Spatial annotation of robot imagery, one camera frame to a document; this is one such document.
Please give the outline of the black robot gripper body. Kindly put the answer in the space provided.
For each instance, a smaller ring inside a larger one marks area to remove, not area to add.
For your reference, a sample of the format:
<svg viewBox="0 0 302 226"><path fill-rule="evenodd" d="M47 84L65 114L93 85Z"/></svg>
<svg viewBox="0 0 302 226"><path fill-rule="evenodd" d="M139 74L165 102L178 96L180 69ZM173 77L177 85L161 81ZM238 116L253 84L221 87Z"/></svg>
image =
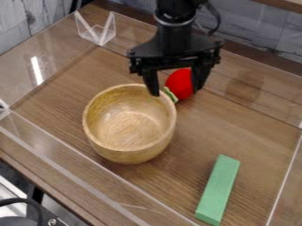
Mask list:
<svg viewBox="0 0 302 226"><path fill-rule="evenodd" d="M208 75L221 61L225 42L194 29L194 22L157 25L151 39L127 51L130 72L146 75L167 69L193 69Z"/></svg>

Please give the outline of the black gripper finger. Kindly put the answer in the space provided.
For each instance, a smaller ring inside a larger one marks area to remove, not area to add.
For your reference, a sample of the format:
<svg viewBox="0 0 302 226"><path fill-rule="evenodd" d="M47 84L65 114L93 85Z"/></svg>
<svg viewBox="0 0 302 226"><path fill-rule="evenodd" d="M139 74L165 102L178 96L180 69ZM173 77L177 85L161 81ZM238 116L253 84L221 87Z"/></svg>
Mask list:
<svg viewBox="0 0 302 226"><path fill-rule="evenodd" d="M150 94L154 96L159 96L159 82L158 82L157 71L145 69L142 71L142 76L143 76L143 81Z"/></svg>
<svg viewBox="0 0 302 226"><path fill-rule="evenodd" d="M197 93L206 84L209 74L212 72L213 62L209 57L198 58L198 60L192 65L192 83L193 91Z"/></svg>

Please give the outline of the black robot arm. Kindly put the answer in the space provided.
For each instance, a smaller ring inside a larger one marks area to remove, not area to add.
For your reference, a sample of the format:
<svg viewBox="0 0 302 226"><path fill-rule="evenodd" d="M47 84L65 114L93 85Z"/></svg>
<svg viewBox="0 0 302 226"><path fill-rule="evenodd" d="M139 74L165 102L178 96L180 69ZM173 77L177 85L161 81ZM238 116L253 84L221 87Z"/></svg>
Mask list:
<svg viewBox="0 0 302 226"><path fill-rule="evenodd" d="M193 28L202 6L217 18L217 26L205 34L197 33ZM221 25L221 14L209 0L157 0L154 18L155 35L127 51L130 72L143 77L150 94L159 96L157 72L190 68L196 93L204 88L210 72L221 62L225 42L212 38Z"/></svg>

